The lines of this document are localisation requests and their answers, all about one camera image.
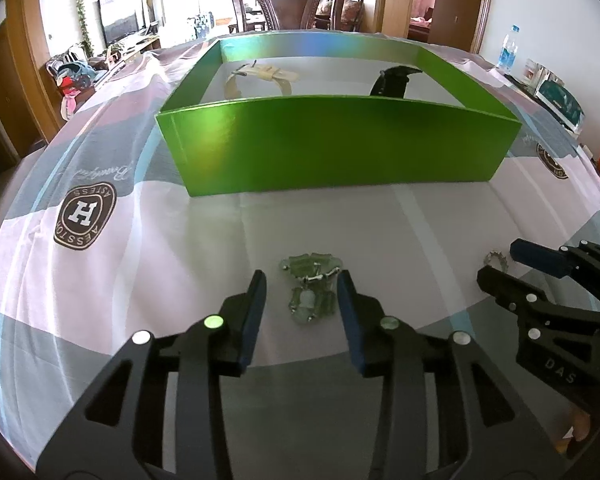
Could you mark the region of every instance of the hanging vine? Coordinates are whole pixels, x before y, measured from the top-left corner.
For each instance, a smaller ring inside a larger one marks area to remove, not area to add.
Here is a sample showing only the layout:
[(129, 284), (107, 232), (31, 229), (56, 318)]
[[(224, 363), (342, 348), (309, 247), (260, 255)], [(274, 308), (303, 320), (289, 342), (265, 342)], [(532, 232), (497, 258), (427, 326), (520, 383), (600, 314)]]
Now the hanging vine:
[(87, 30), (87, 21), (84, 17), (84, 1), (75, 0), (75, 6), (78, 10), (78, 23), (80, 25), (80, 33), (82, 34), (82, 48), (87, 57), (91, 57), (93, 56), (93, 45), (91, 44), (91, 38)]

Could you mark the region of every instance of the door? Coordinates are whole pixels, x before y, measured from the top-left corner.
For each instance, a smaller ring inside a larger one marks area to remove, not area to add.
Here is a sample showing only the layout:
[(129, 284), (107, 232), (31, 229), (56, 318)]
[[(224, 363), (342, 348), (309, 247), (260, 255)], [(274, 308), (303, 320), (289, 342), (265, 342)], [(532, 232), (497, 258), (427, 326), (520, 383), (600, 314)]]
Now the door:
[(0, 25), (0, 121), (18, 154), (26, 156), (40, 133), (24, 99), (4, 22)]
[(470, 52), (481, 20), (481, 7), (482, 0), (436, 0), (429, 43)]

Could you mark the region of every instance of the television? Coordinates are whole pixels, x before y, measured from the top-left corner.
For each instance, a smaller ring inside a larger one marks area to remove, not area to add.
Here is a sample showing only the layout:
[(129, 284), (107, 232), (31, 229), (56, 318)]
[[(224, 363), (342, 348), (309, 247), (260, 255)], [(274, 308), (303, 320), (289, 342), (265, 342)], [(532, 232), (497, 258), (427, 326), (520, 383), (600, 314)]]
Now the television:
[(99, 0), (100, 25), (107, 46), (144, 27), (142, 0)]

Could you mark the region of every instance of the green box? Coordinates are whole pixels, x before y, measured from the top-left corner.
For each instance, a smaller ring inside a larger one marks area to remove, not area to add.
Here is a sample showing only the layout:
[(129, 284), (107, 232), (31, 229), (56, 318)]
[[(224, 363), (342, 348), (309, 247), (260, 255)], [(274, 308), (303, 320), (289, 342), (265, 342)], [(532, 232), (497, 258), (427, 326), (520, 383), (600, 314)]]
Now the green box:
[[(340, 95), (200, 105), (222, 63), (290, 56), (415, 65), (465, 107)], [(215, 40), (169, 97), (157, 121), (191, 196), (485, 181), (498, 169), (521, 126), (478, 82), (417, 44), (325, 31)]]

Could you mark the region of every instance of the plastic bottle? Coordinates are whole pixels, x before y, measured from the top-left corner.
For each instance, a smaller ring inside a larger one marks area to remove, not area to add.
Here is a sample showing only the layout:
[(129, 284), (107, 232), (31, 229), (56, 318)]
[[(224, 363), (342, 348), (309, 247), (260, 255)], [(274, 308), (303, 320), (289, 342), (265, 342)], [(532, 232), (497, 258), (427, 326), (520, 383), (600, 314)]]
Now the plastic bottle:
[(511, 32), (506, 35), (502, 42), (502, 51), (500, 53), (500, 59), (498, 60), (498, 68), (505, 73), (511, 72), (513, 62), (516, 60), (516, 54), (518, 53), (518, 44), (516, 40), (520, 28), (517, 25), (511, 27)]

